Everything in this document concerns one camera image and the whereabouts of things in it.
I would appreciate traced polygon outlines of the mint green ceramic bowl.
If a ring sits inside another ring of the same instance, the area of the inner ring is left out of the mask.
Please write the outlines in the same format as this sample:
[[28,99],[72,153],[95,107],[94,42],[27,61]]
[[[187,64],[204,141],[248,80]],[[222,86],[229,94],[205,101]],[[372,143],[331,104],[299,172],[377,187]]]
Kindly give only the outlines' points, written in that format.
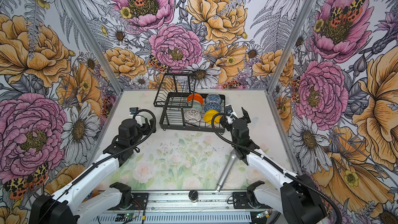
[[192,108],[195,109],[195,110],[197,110],[199,113],[202,112],[202,105],[201,105],[200,102],[193,101],[193,102],[192,102]]

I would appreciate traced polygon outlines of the orange plastic bowl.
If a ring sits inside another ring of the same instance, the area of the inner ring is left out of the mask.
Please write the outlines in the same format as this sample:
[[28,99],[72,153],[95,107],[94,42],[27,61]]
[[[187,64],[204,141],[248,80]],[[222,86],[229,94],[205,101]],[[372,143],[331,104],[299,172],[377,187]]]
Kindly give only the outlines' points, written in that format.
[[201,105],[204,103],[203,97],[199,93],[192,93],[187,97],[187,102],[197,101]]

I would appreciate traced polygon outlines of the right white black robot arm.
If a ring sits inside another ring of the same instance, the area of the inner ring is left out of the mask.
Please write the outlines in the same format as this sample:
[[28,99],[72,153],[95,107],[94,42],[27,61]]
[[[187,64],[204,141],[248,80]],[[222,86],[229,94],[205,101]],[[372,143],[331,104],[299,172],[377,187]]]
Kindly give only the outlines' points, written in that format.
[[289,224],[317,224],[327,217],[325,206],[317,188],[305,175],[297,175],[283,168],[267,156],[249,136],[251,122],[247,111],[237,117],[231,105],[218,113],[220,124],[231,134],[233,151],[217,183],[220,191],[236,160],[257,170],[272,186],[259,180],[246,192],[251,207],[268,206],[284,215]]

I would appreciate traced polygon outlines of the yellow plastic bowl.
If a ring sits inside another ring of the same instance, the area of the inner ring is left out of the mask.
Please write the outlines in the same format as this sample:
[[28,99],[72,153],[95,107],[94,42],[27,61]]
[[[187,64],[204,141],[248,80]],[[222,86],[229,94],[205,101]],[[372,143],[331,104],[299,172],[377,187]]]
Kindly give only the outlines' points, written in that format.
[[[208,124],[211,124],[211,121],[212,121],[212,119],[213,119],[213,117],[215,116],[215,115],[217,115],[219,112],[217,111],[217,110],[209,110],[209,111],[207,111],[206,113],[205,113],[205,115],[204,115],[204,121],[206,122],[206,123],[208,123]],[[217,116],[216,118],[215,118],[215,120],[214,120],[214,123],[215,124],[218,124],[219,122],[220,122],[220,119],[221,119],[221,116]]]

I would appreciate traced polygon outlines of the blue triangle pattern bowl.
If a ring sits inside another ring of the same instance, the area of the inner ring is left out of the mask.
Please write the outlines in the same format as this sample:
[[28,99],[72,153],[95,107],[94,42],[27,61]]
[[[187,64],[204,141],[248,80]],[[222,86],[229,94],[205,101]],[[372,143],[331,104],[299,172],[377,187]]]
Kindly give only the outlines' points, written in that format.
[[215,110],[220,113],[222,110],[222,107],[221,107],[220,103],[218,103],[218,102],[212,101],[212,102],[206,103],[205,107],[204,107],[204,111],[207,113],[208,111],[211,111],[211,110]]

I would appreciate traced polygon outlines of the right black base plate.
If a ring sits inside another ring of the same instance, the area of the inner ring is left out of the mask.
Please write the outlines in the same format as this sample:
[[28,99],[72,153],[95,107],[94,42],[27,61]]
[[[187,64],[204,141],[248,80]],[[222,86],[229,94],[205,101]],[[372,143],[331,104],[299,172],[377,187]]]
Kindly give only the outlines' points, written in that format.
[[269,206],[260,203],[251,203],[246,192],[235,191],[232,193],[234,209],[270,209]]

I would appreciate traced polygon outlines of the green circuit board right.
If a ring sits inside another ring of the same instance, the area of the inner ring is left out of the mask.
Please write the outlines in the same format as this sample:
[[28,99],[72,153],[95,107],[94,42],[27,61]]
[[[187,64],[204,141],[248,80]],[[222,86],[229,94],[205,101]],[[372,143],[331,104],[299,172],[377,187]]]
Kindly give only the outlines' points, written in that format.
[[259,212],[259,213],[256,215],[256,218],[257,218],[257,219],[269,218],[269,212],[268,212],[268,211]]

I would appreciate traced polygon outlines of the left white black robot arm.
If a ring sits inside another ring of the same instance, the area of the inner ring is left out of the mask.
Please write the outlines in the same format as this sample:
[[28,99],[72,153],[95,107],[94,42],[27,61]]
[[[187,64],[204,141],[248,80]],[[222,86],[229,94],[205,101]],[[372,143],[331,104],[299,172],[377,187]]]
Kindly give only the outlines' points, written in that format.
[[122,121],[118,134],[93,164],[66,186],[34,201],[29,223],[87,224],[111,208],[129,208],[133,202],[131,188],[123,183],[113,183],[95,197],[89,195],[131,155],[138,153],[138,145],[155,131],[155,118],[138,116]]

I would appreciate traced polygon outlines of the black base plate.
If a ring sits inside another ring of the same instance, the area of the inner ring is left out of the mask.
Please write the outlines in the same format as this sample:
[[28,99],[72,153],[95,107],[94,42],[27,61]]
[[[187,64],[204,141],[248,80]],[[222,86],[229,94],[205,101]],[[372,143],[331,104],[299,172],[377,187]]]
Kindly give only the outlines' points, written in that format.
[[232,193],[234,209],[270,209],[269,206],[260,203],[251,203],[246,192],[235,191]]
[[149,193],[137,193],[132,192],[132,201],[127,206],[115,206],[109,209],[109,211],[143,211],[147,209]]

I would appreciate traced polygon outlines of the green circuit board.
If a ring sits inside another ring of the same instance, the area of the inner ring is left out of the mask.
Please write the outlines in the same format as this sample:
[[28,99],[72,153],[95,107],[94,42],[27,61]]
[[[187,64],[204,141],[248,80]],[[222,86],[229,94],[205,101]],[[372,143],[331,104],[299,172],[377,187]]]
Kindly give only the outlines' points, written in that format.
[[116,224],[127,224],[139,219],[139,215],[133,213],[119,213],[115,217]]
[[269,218],[269,212],[268,212],[268,211],[259,212],[259,213],[256,215],[256,218],[257,218],[257,219]]

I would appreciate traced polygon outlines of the green circuit board left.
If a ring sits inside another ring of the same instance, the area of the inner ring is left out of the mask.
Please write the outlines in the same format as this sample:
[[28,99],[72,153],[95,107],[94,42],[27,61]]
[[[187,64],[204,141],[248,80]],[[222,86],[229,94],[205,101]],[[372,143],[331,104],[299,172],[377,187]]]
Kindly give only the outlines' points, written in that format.
[[127,224],[139,219],[139,215],[133,213],[119,213],[115,217],[116,224]]

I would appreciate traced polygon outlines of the black knob on rail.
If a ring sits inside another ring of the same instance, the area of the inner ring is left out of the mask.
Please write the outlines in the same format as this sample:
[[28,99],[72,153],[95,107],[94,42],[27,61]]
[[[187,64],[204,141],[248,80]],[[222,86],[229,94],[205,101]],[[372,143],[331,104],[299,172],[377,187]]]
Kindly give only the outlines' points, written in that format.
[[188,193],[189,200],[193,203],[196,203],[199,199],[199,193],[197,190],[190,190]]

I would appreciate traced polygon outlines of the white patterned yellow bowl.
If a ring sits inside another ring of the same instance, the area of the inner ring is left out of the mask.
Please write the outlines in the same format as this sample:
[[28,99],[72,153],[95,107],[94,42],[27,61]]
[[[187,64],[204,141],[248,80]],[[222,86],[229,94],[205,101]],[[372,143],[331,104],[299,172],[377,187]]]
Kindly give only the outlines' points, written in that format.
[[201,119],[202,119],[201,113],[199,113],[199,112],[198,112],[197,110],[195,110],[195,109],[190,108],[190,109],[187,109],[187,110],[184,112],[184,120],[185,120],[187,123],[195,124],[195,123],[197,123],[197,122],[200,122]]

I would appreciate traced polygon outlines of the blue floral ceramic bowl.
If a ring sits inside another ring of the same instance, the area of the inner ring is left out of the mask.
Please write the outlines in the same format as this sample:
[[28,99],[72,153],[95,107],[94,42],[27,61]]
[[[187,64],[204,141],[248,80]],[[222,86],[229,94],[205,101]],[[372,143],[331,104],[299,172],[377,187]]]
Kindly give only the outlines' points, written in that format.
[[206,98],[205,98],[205,103],[208,104],[208,103],[211,103],[211,102],[221,104],[222,103],[222,98],[218,94],[214,94],[214,93],[208,94],[206,96]]

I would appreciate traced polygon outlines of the silver microphone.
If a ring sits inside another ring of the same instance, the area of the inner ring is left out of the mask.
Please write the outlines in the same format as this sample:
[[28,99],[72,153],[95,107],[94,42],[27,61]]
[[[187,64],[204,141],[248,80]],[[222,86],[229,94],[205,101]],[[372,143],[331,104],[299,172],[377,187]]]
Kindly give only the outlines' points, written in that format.
[[232,150],[230,153],[230,158],[227,162],[227,164],[225,165],[218,182],[216,183],[216,188],[215,191],[220,192],[230,174],[230,171],[232,170],[235,162],[238,160],[237,154],[235,150]]

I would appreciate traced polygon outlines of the aluminium front rail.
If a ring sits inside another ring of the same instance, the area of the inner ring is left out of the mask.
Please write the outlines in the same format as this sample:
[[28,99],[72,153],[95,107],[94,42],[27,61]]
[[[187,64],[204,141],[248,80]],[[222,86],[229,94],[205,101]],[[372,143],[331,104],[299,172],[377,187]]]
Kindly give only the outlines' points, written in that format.
[[[209,190],[198,191],[199,199],[196,203],[189,200],[189,191],[153,191],[149,193],[149,202],[145,212],[150,208],[155,212],[165,210],[167,212],[183,212],[183,211],[217,211],[226,208],[228,205],[228,197],[232,197],[231,191],[222,190],[220,192],[211,192]],[[319,192],[321,200],[326,199]]]

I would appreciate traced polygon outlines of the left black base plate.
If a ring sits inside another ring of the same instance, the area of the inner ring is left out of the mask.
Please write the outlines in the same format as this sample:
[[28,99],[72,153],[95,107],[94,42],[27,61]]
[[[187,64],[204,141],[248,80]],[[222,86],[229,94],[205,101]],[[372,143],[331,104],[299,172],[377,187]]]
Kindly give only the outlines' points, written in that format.
[[143,211],[147,209],[149,193],[137,193],[132,192],[132,201],[127,206],[115,206],[109,209],[109,211]]

